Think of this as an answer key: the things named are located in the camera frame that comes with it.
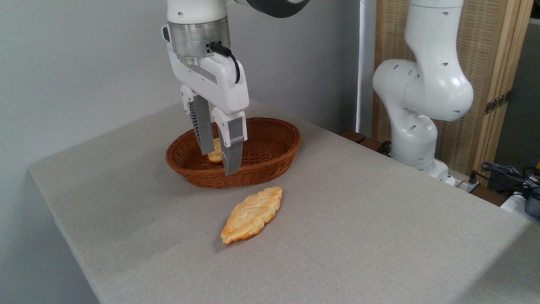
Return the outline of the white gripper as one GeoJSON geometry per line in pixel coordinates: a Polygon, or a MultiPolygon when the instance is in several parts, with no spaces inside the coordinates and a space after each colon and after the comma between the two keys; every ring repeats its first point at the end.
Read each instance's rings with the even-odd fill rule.
{"type": "Polygon", "coordinates": [[[171,43],[168,55],[174,75],[181,86],[184,109],[189,115],[197,142],[203,155],[214,152],[209,102],[214,104],[212,117],[218,126],[224,173],[226,176],[240,170],[243,143],[247,140],[245,112],[249,106],[247,81],[241,63],[240,80],[235,83],[237,70],[231,58],[215,53],[204,57],[200,65],[186,64],[171,43]]]}

